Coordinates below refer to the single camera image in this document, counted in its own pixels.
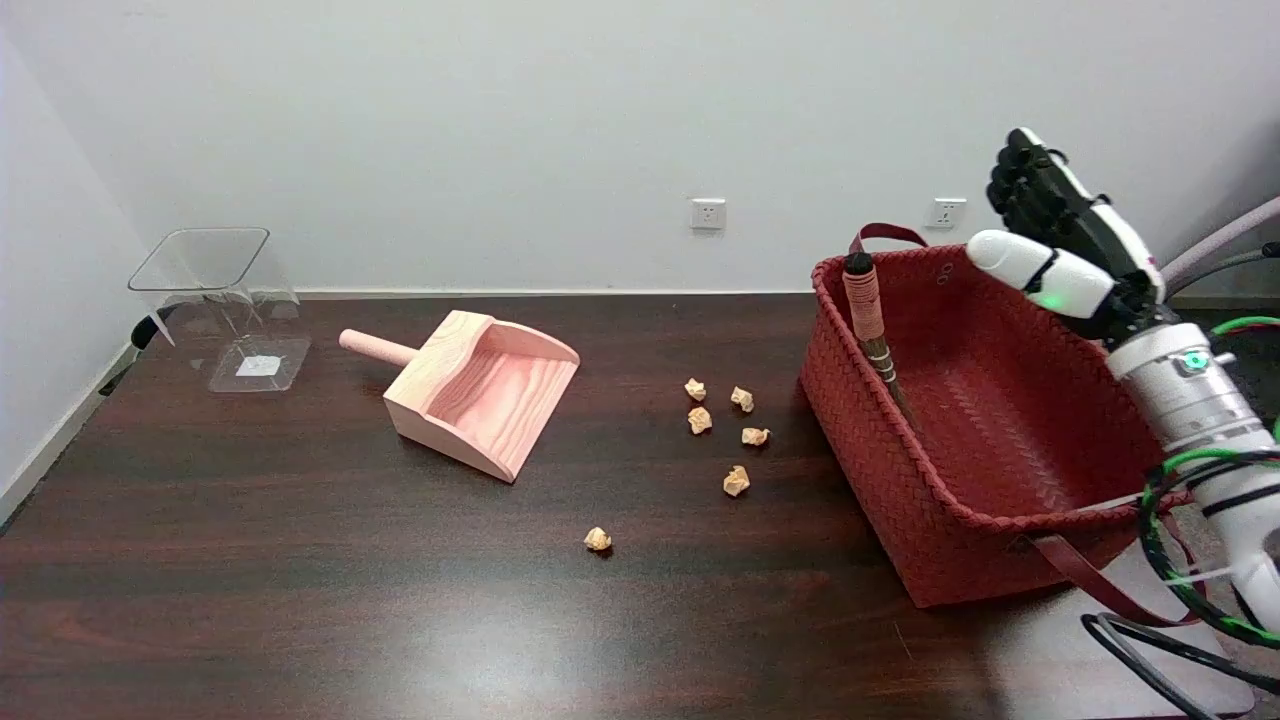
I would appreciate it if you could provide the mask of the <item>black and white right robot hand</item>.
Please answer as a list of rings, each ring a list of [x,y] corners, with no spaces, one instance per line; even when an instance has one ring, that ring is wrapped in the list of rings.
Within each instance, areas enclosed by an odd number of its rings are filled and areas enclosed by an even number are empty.
[[[1105,193],[1092,193],[1068,158],[1027,127],[1007,135],[986,197],[1004,225],[965,245],[970,263],[1112,350],[1175,325],[1155,256]]]

